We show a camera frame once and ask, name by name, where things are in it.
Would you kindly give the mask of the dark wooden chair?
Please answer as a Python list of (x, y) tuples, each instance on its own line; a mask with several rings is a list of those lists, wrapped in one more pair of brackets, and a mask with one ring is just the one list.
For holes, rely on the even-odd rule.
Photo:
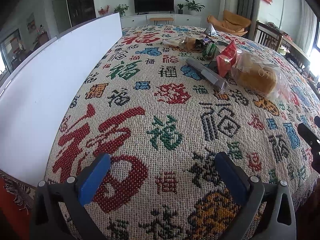
[(256, 22), (254, 42), (278, 52), (282, 40), (283, 35), (281, 32), (264, 23)]

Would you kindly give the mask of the red snack packet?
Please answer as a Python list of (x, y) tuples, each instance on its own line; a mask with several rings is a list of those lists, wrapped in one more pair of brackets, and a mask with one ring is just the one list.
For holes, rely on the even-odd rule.
[(236, 64), (242, 50), (238, 49), (236, 43), (232, 41), (219, 55), (216, 57), (218, 74), (225, 77), (231, 68)]

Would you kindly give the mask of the silver white snack bag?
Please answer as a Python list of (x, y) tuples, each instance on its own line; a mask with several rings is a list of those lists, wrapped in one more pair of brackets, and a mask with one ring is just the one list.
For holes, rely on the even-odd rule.
[(209, 23), (208, 27), (203, 32), (206, 36), (218, 36), (217, 31), (215, 30), (214, 26)]

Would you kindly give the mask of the wooden bench stool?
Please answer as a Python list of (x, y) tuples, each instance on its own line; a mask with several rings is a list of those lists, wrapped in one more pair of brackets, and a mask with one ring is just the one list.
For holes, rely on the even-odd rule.
[(149, 19), (150, 22), (153, 22), (154, 25), (157, 25), (159, 23), (165, 23), (165, 24), (170, 24), (174, 22), (174, 18), (172, 17), (156, 17), (156, 18), (150, 18)]

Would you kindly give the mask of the dark tall cabinet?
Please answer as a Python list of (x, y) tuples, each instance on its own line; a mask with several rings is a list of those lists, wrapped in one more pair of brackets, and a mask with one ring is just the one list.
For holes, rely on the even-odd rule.
[(71, 26), (96, 18), (93, 0), (66, 0)]

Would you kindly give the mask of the white storage box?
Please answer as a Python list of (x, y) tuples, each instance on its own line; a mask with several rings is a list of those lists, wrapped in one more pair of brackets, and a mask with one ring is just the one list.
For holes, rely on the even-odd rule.
[(76, 25), (28, 56), (1, 86), (1, 171), (44, 178), (61, 121), (95, 65), (121, 38), (118, 14)]

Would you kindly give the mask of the pastry in clear wrapper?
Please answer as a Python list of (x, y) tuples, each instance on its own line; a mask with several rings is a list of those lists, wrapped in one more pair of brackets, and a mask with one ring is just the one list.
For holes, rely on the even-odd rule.
[(193, 50), (196, 48), (196, 39), (187, 36), (172, 37), (163, 40), (163, 44), (173, 48), (181, 48), (186, 50)]

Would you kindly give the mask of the small potted plant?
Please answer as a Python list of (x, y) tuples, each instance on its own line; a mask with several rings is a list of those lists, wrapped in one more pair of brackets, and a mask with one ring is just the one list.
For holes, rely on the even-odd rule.
[(177, 7), (178, 7), (178, 14), (183, 14), (184, 4), (178, 3)]

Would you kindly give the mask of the dark chocolate snack packet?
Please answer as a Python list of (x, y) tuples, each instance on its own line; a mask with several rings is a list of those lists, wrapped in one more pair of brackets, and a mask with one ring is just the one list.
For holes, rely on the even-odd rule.
[(212, 40), (210, 38), (202, 38), (202, 39), (196, 39), (195, 40), (195, 48), (196, 49), (203, 49), (205, 48)]

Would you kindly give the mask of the long grey snack bar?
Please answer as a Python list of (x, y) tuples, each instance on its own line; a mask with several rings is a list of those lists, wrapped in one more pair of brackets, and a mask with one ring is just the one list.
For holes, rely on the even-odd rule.
[(218, 93), (225, 93), (229, 89), (229, 85), (224, 78), (203, 65), (199, 60), (189, 57), (186, 59), (186, 63), (207, 79)]

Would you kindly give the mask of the black television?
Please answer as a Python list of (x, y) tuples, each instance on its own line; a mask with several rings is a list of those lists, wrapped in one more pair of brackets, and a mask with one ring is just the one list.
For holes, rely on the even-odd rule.
[(134, 0), (135, 13), (173, 12), (174, 0)]

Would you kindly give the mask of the orange lounge chair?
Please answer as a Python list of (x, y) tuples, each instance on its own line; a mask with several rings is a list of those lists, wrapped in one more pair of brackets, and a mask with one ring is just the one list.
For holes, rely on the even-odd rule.
[(217, 20), (213, 15), (207, 17), (207, 22), (211, 23), (215, 30), (229, 33), (235, 36), (247, 34), (247, 28), (251, 25), (251, 20), (228, 10), (223, 11), (223, 20)]

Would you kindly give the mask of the green potted plant right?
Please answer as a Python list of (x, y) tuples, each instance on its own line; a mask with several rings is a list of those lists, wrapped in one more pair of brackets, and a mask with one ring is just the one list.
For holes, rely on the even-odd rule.
[(187, 7), (191, 15), (198, 15), (205, 8), (203, 4), (196, 3), (194, 0), (185, 0), (184, 6)]

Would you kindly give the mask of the white tv cabinet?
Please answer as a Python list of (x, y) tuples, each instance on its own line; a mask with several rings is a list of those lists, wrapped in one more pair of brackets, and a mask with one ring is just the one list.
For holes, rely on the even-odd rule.
[(144, 27), (147, 25), (175, 25), (201, 27), (202, 17), (187, 14), (144, 14), (120, 18), (122, 28)]

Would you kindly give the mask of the green snack packet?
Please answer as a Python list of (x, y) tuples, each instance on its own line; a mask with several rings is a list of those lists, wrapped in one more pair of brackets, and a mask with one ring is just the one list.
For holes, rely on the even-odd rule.
[(219, 49), (214, 42), (209, 42), (202, 52), (202, 57), (207, 60), (214, 59), (219, 54)]

